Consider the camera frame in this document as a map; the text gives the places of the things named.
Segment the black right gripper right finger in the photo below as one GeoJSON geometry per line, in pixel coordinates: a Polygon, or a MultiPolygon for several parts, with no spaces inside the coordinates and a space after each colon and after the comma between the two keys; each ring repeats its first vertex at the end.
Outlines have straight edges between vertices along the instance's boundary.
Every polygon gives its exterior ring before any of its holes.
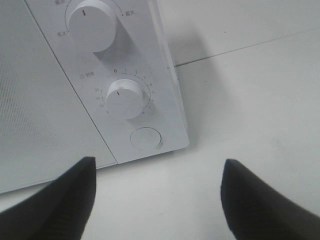
{"type": "Polygon", "coordinates": [[[220,200],[237,240],[318,240],[320,218],[294,203],[236,159],[224,163],[220,200]]]}

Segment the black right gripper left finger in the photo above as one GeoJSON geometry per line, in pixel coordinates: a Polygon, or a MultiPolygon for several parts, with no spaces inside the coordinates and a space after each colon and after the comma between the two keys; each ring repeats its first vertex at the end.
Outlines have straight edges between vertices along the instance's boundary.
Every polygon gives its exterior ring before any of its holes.
{"type": "Polygon", "coordinates": [[[96,159],[86,156],[42,190],[0,213],[2,240],[80,240],[97,189],[96,159]]]}

